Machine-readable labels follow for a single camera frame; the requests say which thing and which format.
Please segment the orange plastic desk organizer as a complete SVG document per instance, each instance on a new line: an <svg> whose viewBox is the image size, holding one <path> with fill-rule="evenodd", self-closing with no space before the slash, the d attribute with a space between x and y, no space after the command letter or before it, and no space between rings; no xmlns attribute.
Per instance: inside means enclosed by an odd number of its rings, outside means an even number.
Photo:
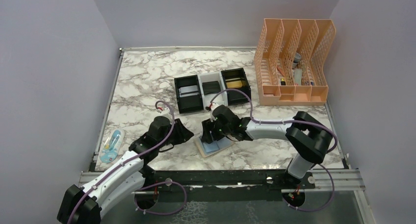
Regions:
<svg viewBox="0 0 416 224"><path fill-rule="evenodd" d="M332 20L264 19L254 57L260 105L324 105L335 35Z"/></svg>

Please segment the black white card tray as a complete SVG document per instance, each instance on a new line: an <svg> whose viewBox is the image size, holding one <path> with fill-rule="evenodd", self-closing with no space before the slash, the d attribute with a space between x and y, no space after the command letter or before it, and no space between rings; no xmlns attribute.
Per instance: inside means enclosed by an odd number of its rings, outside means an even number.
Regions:
<svg viewBox="0 0 416 224"><path fill-rule="evenodd" d="M237 89L251 97L251 87L243 68L174 78L179 113L205 110L216 94Z"/></svg>

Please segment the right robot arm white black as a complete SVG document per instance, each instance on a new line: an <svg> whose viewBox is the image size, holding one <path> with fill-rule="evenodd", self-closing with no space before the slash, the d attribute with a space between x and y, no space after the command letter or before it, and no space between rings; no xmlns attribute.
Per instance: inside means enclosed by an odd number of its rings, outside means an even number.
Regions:
<svg viewBox="0 0 416 224"><path fill-rule="evenodd" d="M288 119L262 120L253 116L240 118L229 107L220 105L212 110L209 119L202 121L202 127L200 144L211 149L220 148L229 137L237 141L277 139L290 142L297 155L283 175L283 182L289 188L301 184L307 171L324 161L330 144L338 142L330 129L304 111Z"/></svg>

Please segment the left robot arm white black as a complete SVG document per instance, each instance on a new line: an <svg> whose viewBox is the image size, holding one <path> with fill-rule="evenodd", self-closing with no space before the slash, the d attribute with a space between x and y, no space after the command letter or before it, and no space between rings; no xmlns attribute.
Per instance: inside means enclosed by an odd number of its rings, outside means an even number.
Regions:
<svg viewBox="0 0 416 224"><path fill-rule="evenodd" d="M180 119L157 116L149 129L131 143L128 151L94 180L70 186L63 197L57 220L62 224L99 224L104 215L128 194L162 184L148 166L165 145L179 145L194 134Z"/></svg>

